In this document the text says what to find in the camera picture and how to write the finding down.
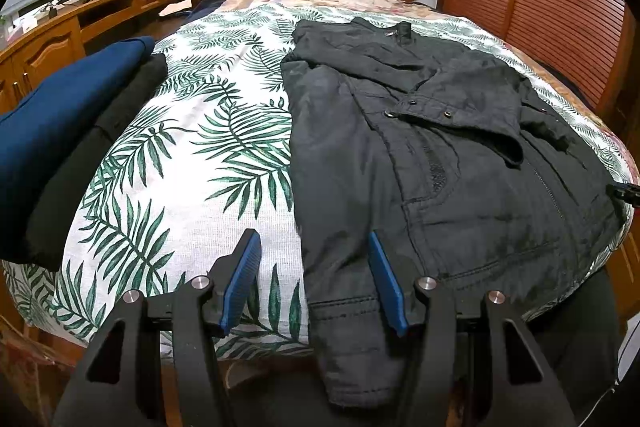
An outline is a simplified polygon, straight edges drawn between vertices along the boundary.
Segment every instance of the blue garment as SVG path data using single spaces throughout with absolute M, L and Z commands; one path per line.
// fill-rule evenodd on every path
M 44 186 L 153 48 L 151 37 L 116 42 L 47 77 L 0 116 L 0 259 L 21 262 L 18 244 Z

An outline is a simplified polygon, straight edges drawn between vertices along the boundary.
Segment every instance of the wooden wardrobe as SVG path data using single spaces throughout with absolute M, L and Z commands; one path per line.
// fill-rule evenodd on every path
M 640 39 L 624 0 L 438 0 L 438 8 L 567 77 L 640 164 Z M 636 220 L 607 265 L 624 319 L 640 311 L 638 242 Z

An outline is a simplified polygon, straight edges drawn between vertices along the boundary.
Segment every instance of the silver bolt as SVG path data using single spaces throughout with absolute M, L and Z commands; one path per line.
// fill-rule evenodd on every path
M 191 280 L 191 286 L 196 288 L 196 290 L 202 290 L 207 284 L 209 284 L 209 277 L 206 275 L 198 275 Z
M 124 292 L 124 295 L 122 296 L 122 298 L 127 304 L 131 304 L 132 302 L 135 302 L 138 299 L 140 299 L 140 292 L 138 290 L 126 291 Z
M 423 290 L 433 290 L 438 285 L 438 282 L 433 277 L 420 277 L 418 279 L 418 286 Z
M 487 293 L 487 296 L 489 297 L 489 300 L 494 304 L 502 304 L 505 300 L 504 293 L 498 290 L 491 290 L 489 293 Z

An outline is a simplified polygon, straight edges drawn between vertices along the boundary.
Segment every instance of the wooden desk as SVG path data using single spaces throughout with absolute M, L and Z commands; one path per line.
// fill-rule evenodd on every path
M 0 114 L 50 74 L 95 51 L 92 42 L 105 32 L 173 1 L 94 0 L 21 36 L 0 52 Z

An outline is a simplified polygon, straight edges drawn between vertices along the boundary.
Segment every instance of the leaf-patterned bedspread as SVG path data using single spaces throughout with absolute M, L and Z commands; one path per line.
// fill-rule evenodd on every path
M 219 357 L 308 353 L 300 243 L 289 180 L 290 115 L 280 61 L 301 18 L 377 26 L 410 20 L 418 33 L 494 54 L 528 76 L 592 146 L 615 179 L 629 167 L 610 137 L 526 66 L 500 39 L 465 19 L 418 20 L 331 7 L 263 4 L 190 23 L 156 46 L 169 76 L 95 173 L 70 230 L 58 274 L 4 263 L 20 313 L 87 342 L 124 291 L 173 291 L 260 232 L 260 271 Z M 599 256 L 600 267 L 626 230 Z M 171 337 L 162 337 L 170 354 Z

